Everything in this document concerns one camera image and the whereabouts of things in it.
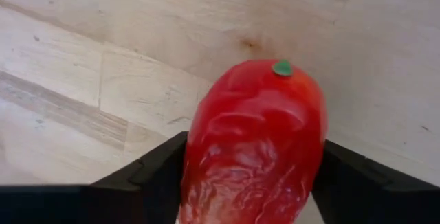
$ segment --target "bell pepper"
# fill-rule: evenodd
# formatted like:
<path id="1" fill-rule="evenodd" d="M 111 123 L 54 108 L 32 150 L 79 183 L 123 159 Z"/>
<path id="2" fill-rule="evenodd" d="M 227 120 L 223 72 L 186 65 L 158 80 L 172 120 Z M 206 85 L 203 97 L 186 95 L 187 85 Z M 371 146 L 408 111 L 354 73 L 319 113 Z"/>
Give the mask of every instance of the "bell pepper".
<path id="1" fill-rule="evenodd" d="M 322 159 L 327 112 L 286 60 L 228 70 L 199 103 L 181 182 L 181 224 L 291 224 Z"/>

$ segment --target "wrinkled pepper skin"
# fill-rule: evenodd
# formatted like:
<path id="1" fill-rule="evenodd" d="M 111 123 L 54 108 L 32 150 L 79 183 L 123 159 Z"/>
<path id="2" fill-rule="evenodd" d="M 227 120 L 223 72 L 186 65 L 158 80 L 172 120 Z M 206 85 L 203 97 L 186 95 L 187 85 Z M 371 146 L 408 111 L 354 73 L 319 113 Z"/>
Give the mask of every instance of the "wrinkled pepper skin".
<path id="1" fill-rule="evenodd" d="M 301 69 L 276 73 L 279 62 L 234 66 L 200 102 L 186 145 L 181 224 L 292 224 L 304 207 L 324 149 L 325 100 Z"/>

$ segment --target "light wood background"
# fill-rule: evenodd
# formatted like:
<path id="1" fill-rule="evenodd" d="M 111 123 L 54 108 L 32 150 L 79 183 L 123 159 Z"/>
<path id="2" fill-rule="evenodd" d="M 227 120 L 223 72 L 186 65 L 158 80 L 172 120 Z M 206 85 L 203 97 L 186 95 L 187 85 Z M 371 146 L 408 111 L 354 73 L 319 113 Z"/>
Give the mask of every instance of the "light wood background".
<path id="1" fill-rule="evenodd" d="M 439 3 L 0 0 L 0 182 L 95 181 L 274 57 L 320 83 L 329 139 L 440 186 Z"/>

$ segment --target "plywood backdrop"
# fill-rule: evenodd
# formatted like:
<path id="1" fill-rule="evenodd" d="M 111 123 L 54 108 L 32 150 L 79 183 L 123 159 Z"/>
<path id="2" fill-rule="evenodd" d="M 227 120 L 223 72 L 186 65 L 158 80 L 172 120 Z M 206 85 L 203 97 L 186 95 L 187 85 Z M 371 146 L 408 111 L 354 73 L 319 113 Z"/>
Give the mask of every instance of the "plywood backdrop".
<path id="1" fill-rule="evenodd" d="M 46 96 L 50 91 L 60 95 L 57 99 L 66 97 L 67 104 L 59 104 L 63 108 L 93 108 L 99 113 L 98 117 L 63 114 L 64 119 L 55 115 L 56 119 L 44 108 L 31 108 L 34 102 L 11 100 L 18 90 L 11 93 L 6 86 L 0 148 L 10 166 L 39 180 L 93 181 L 99 175 L 92 177 L 85 162 L 77 162 L 81 157 L 105 172 L 122 166 L 188 129 L 198 101 L 233 64 L 287 58 L 324 89 L 329 139 L 440 186 L 439 3 L 0 0 L 4 78 L 26 81 L 25 89 L 29 84 L 42 87 L 35 101 L 52 101 Z M 44 133 L 35 128 L 39 124 L 29 123 L 34 115 L 42 115 L 36 120 L 49 118 Z M 108 123 L 102 115 L 119 121 Z M 84 120 L 103 123 L 96 128 L 101 135 L 86 131 Z M 17 127 L 28 128 L 29 133 L 16 134 Z M 114 129 L 122 134 L 115 135 Z M 31 137 L 38 137 L 34 132 L 45 140 L 42 147 L 27 145 Z M 72 141 L 54 144 L 61 134 Z M 109 137 L 119 143 L 106 143 Z M 16 139 L 23 142 L 12 142 Z M 73 145 L 75 155 L 63 154 L 78 141 L 83 144 Z M 81 146 L 93 146 L 95 152 Z M 33 151 L 50 151 L 53 161 L 44 157 L 41 161 L 62 160 L 76 176 L 57 177 L 56 166 L 50 170 L 27 166 L 18 155 Z M 103 153 L 115 159 L 104 158 Z"/>

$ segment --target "black holder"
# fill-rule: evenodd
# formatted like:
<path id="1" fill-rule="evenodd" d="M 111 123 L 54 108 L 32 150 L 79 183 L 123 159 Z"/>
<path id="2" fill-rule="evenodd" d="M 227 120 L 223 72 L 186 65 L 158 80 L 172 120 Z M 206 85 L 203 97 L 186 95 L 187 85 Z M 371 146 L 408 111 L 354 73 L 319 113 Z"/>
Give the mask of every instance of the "black holder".
<path id="1" fill-rule="evenodd" d="M 187 135 L 89 186 L 0 187 L 0 223 L 175 224 Z M 312 193 L 326 224 L 440 223 L 438 187 L 332 142 Z"/>

